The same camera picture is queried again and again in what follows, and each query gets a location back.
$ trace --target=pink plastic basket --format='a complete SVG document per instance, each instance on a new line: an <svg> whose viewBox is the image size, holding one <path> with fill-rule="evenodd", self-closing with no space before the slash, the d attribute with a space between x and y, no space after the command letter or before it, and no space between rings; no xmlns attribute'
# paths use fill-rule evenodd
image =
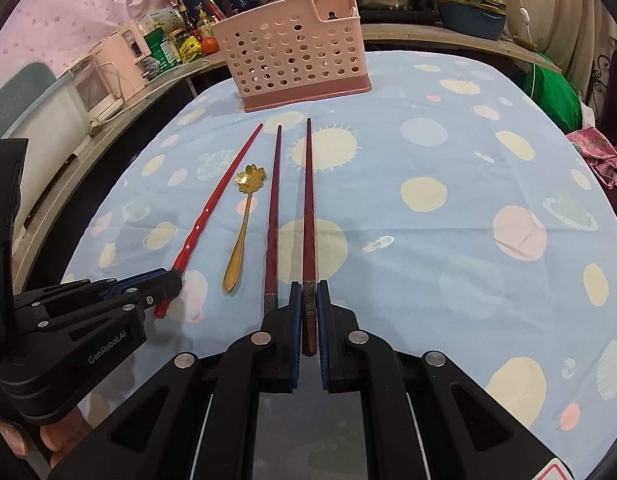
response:
<svg viewBox="0 0 617 480"><path fill-rule="evenodd" d="M371 90L355 0L281 0L213 30L247 112Z"/></svg>

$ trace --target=wooden stick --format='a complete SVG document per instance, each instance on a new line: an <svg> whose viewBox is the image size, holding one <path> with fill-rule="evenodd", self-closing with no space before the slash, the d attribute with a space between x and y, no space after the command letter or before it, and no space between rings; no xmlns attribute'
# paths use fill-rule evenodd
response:
<svg viewBox="0 0 617 480"><path fill-rule="evenodd" d="M306 120L306 173L304 176L304 248L302 263L302 352L317 353L317 310L315 286L317 262L315 252L315 206L313 195L313 131L311 118Z"/></svg>
<svg viewBox="0 0 617 480"><path fill-rule="evenodd" d="M173 270L177 270L178 272L181 272L181 273L183 273L186 270L186 267L188 266L188 262L191 259L191 253L195 250L195 246L197 245L197 240L199 240L200 234L202 234L202 231L204 231L204 228L206 227L206 224L208 222L208 218L210 218L211 213L213 213L215 206L218 205L218 202L220 201L220 197L222 196L222 193L224 193L226 186L228 186L228 183L231 181L231 179L233 178L233 175L237 171L237 167L242 162L242 159L246 155L246 152L251 147L251 144L253 144L255 137L257 137L257 134L262 130L263 127L264 125L260 124L255 129L255 131L248 138L244 146L242 146L242 149L239 150L239 153L237 153L236 158L234 158L233 162L231 162L231 165L228 167L228 169L226 170L226 173L220 180L218 187L215 188L215 191L213 191L212 195L208 199L208 202L204 206L204 209L202 209L202 214L196 220L195 225L193 226L188 237L186 237L184 246L182 247L182 250L180 251L180 253L177 255L177 258L175 259L175 263L173 264ZM153 309L153 314L155 314L155 316L158 317L159 319L164 319L164 316L166 316L166 312L168 311L168 306L170 304L171 304L170 300L162 301L161 303L156 305L156 307Z"/></svg>
<svg viewBox="0 0 617 480"><path fill-rule="evenodd" d="M277 127L275 156L272 162L271 204L266 241L266 273L264 275L264 315L277 309L277 237L280 213L280 157L282 153L282 125Z"/></svg>

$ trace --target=human hand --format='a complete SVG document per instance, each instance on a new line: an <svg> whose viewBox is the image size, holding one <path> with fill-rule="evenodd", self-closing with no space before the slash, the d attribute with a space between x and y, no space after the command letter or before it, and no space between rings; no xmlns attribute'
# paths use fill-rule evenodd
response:
<svg viewBox="0 0 617 480"><path fill-rule="evenodd" d="M82 417L82 413L74 408L59 422L40 427L40 437L44 446L54 451L50 459L50 466L55 465L66 456L87 434L91 432L91 427ZM0 420L0 433L18 457L26 457L28 444L21 432L10 422Z"/></svg>

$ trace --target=green can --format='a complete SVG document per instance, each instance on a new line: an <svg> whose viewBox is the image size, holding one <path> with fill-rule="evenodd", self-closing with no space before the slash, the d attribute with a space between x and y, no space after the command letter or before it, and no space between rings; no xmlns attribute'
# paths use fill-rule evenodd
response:
<svg viewBox="0 0 617 480"><path fill-rule="evenodd" d="M141 65L146 70L146 76L149 81L177 66L175 52L161 27L157 27L153 32L144 36L144 40L150 49L151 55L143 59Z"/></svg>

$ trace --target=gold spoon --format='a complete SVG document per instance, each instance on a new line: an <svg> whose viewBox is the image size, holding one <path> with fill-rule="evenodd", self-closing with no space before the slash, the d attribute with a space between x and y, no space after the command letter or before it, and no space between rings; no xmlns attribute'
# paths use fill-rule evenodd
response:
<svg viewBox="0 0 617 480"><path fill-rule="evenodd" d="M248 225L248 214L251 211L251 199L253 193L264 185L266 171L264 168L258 168L255 164L246 167L246 171L237 173L235 181L239 184L239 190L247 194L246 207L244 208L244 218L242 219L242 227L237 235L237 242L233 248L233 252L228 260L224 280L222 280L222 288L224 292L230 292L235 288L239 273L242 270L242 262L244 261L244 240L246 239L246 226Z"/></svg>

